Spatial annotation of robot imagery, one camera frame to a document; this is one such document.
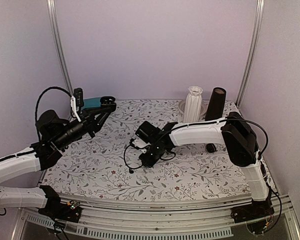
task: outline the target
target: black bracket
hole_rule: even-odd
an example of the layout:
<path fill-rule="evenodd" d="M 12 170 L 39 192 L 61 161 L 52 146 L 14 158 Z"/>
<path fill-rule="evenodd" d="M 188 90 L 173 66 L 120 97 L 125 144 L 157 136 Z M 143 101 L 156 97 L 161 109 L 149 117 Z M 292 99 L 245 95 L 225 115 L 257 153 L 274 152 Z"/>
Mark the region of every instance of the black bracket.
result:
<path fill-rule="evenodd" d="M 275 213 L 271 202 L 271 191 L 264 201 L 254 201 L 248 205 L 236 206 L 231 209 L 231 217 L 235 223 L 242 223 L 259 218 L 264 218 Z"/>
<path fill-rule="evenodd" d="M 51 186 L 41 185 L 47 202 L 44 208 L 38 210 L 39 214 L 48 216 L 52 219 L 65 220 L 72 223 L 78 223 L 81 217 L 82 208 L 75 204 L 61 203 L 59 195 Z"/>

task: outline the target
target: teal object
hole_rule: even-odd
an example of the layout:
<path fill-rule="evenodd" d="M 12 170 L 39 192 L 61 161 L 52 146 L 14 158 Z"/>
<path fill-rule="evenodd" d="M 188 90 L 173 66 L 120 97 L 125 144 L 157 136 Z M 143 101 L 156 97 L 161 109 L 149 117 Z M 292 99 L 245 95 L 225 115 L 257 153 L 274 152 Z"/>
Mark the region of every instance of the teal object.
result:
<path fill-rule="evenodd" d="M 101 97 L 83 99 L 84 106 L 82 107 L 82 109 L 90 109 L 90 108 L 100 107 L 101 106 L 100 99 L 101 99 Z"/>

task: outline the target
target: table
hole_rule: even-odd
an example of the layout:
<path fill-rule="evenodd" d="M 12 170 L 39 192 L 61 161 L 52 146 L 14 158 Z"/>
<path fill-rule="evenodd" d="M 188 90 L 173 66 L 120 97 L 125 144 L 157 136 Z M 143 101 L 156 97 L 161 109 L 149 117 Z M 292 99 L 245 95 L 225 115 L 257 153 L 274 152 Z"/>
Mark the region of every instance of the table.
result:
<path fill-rule="evenodd" d="M 117 201 L 179 202 L 250 194 L 245 176 L 221 144 L 216 145 L 216 153 L 206 152 L 204 144 L 179 146 L 173 160 L 129 173 L 123 152 L 139 125 L 147 120 L 162 128 L 167 122 L 181 122 L 178 104 L 179 100 L 117 101 L 116 111 L 95 138 L 85 135 L 72 143 L 42 184 L 66 195 Z M 238 109 L 227 101 L 223 116 L 232 111 Z M 140 165 L 140 153 L 130 149 L 128 164 Z M 268 175 L 275 187 L 269 171 Z"/>
<path fill-rule="evenodd" d="M 179 100 L 120 100 L 94 139 L 74 142 L 46 171 L 42 184 L 52 186 L 62 202 L 80 201 L 79 223 L 64 222 L 70 239 L 99 240 L 190 240 L 254 239 L 246 222 L 234 223 L 231 209 L 251 202 L 251 193 L 240 169 L 229 160 L 224 145 L 207 153 L 204 144 L 175 148 L 176 158 L 158 162 L 130 174 L 123 151 L 145 120 L 162 128 L 180 122 Z M 224 116 L 238 111 L 226 102 Z M 141 164 L 139 151 L 127 158 Z M 269 182 L 274 188 L 268 171 Z M 261 240 L 300 240 L 300 228 L 288 195 L 280 196 L 282 215 Z M 280 202 L 271 198 L 278 217 Z M 55 239 L 48 233 L 53 222 L 37 209 L 20 210 L 13 240 Z"/>

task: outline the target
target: white plate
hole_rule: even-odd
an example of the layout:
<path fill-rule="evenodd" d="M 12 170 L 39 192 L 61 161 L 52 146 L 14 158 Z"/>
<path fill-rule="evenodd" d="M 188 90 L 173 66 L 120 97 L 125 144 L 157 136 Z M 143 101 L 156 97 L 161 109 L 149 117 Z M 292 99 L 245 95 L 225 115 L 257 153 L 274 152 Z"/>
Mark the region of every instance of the white plate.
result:
<path fill-rule="evenodd" d="M 180 113 L 184 114 L 185 113 L 185 107 L 186 107 L 186 100 L 181 100 L 178 104 L 178 108 Z M 206 115 L 208 106 L 202 102 L 201 104 L 201 109 L 200 109 L 200 115 L 199 115 L 199 120 L 202 120 L 204 116 Z"/>

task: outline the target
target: white wall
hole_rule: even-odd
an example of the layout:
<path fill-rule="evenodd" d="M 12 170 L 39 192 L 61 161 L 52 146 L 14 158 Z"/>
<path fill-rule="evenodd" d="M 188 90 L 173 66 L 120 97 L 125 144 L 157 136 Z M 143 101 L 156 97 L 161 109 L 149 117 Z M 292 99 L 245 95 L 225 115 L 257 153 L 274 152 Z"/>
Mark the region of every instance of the white wall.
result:
<path fill-rule="evenodd" d="M 265 1 L 241 110 L 268 131 L 266 161 L 300 223 L 300 0 Z"/>
<path fill-rule="evenodd" d="M 58 0 L 62 46 L 85 98 L 183 99 L 201 86 L 235 100 L 256 0 Z"/>
<path fill-rule="evenodd" d="M 44 0 L 0 0 L 0 157 L 20 151 L 37 141 L 35 105 L 47 87 L 64 87 Z M 47 93 L 39 112 L 55 109 L 68 115 L 69 98 L 62 92 Z M 34 187 L 38 174 L 6 183 Z M 8 239 L 15 211 L 0 217 L 0 240 Z"/>

